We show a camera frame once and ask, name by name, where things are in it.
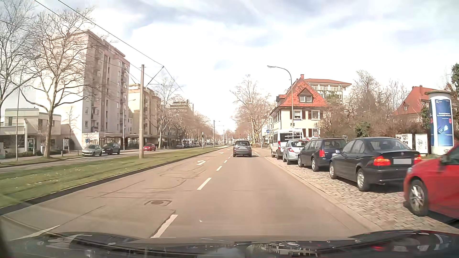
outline license plate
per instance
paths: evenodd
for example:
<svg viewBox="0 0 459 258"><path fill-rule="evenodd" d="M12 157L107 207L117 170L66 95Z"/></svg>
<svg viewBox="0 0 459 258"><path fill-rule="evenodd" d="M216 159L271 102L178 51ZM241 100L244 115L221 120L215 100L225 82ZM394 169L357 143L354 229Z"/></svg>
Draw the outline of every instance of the license plate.
<svg viewBox="0 0 459 258"><path fill-rule="evenodd" d="M411 158L395 158L394 165L409 165L411 164Z"/></svg>

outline white van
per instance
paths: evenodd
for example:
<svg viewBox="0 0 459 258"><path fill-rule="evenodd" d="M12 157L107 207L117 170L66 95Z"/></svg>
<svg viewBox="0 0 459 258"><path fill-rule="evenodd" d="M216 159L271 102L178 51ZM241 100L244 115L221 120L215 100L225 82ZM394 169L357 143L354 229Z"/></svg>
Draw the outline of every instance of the white van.
<svg viewBox="0 0 459 258"><path fill-rule="evenodd" d="M273 132L273 142L271 143L271 157L282 159L282 153L289 140L303 139L303 129L279 129Z"/></svg>

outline red hatchback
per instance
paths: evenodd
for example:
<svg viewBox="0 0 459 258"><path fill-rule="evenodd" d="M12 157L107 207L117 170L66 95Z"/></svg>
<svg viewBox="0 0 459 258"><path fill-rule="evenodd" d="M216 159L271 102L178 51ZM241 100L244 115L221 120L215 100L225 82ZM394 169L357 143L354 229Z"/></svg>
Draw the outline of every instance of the red hatchback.
<svg viewBox="0 0 459 258"><path fill-rule="evenodd" d="M152 143L147 143L144 146L144 151L156 151L156 145Z"/></svg>
<svg viewBox="0 0 459 258"><path fill-rule="evenodd" d="M415 215L435 211L459 219L459 145L437 159L408 169L403 182L405 205Z"/></svg>

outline advertising column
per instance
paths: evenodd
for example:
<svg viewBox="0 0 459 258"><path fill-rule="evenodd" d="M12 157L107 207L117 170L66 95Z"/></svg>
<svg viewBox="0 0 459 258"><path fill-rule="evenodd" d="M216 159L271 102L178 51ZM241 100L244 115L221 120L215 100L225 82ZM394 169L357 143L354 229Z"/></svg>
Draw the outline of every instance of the advertising column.
<svg viewBox="0 0 459 258"><path fill-rule="evenodd" d="M432 154L443 155L454 146L451 93L432 90L425 94L429 96Z"/></svg>

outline asphalt road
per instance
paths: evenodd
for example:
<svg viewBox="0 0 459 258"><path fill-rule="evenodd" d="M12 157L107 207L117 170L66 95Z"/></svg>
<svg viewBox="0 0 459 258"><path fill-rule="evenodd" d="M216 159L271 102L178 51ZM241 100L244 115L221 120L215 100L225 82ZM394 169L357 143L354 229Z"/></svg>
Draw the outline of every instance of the asphalt road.
<svg viewBox="0 0 459 258"><path fill-rule="evenodd" d="M265 157L232 157L230 147L30 206L1 222L7 239L41 230L141 238L369 231Z"/></svg>
<svg viewBox="0 0 459 258"><path fill-rule="evenodd" d="M183 149L162 149L162 150L157 150L157 151L144 151L144 155L150 155L150 154L155 154L159 152L169 152L169 151L178 151L178 150L183 150ZM24 170L24 169L33 169L33 168L48 168L52 166L58 166L58 165L70 165L70 164L76 164L80 162L87 162L87 161L94 161L94 160L101 160L101 159L112 159L112 158L118 158L118 157L129 157L129 156L138 156L139 151L126 151L126 152L121 152L119 155L118 154L113 154L113 155L102 155L102 156L81 156L81 157L76 157L76 158L70 158L67 160L63 161L55 161L55 162L49 162L49 163L40 163L40 164L30 164L30 165L23 165L23 166L16 166L16 167L4 167L0 168L0 173L6 173L6 172L14 172L18 170Z"/></svg>

